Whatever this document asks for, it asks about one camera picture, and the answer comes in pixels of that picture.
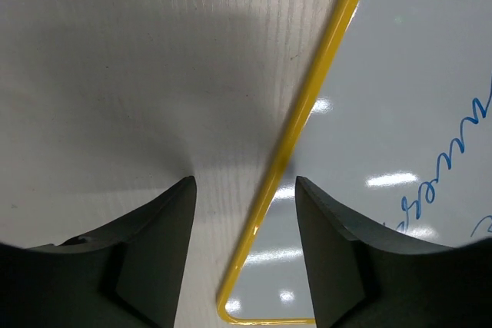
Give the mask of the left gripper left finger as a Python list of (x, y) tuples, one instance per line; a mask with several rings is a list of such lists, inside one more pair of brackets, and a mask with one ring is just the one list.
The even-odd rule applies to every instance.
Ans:
[(184, 177), (60, 245), (1, 246), (3, 327), (172, 327), (197, 185)]

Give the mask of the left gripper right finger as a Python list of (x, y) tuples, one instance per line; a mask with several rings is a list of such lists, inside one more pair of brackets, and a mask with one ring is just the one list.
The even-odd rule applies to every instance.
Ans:
[(491, 241), (445, 247), (343, 205), (306, 177), (295, 204), (319, 327), (489, 327)]

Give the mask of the yellow framed whiteboard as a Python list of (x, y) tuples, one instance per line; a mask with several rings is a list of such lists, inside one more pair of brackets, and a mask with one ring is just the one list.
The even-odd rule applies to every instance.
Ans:
[(223, 321), (317, 326), (298, 177), (419, 240), (491, 241), (491, 0), (337, 0), (218, 294)]

